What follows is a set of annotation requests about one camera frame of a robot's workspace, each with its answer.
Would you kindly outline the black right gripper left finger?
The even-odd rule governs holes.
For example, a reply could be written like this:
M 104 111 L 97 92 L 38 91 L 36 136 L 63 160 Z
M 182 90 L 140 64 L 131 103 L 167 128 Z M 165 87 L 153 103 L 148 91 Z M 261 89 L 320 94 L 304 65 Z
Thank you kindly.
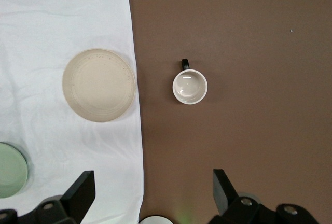
M 60 199 L 39 204 L 18 223 L 81 223 L 94 200 L 94 171 L 84 171 Z

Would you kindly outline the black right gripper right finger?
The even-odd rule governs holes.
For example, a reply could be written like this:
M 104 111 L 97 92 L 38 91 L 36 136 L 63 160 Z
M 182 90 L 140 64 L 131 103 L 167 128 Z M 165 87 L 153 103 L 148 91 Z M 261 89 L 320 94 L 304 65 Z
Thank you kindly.
M 209 223 L 259 223 L 260 204 L 248 193 L 237 193 L 225 171 L 213 170 L 213 198 L 218 210 Z

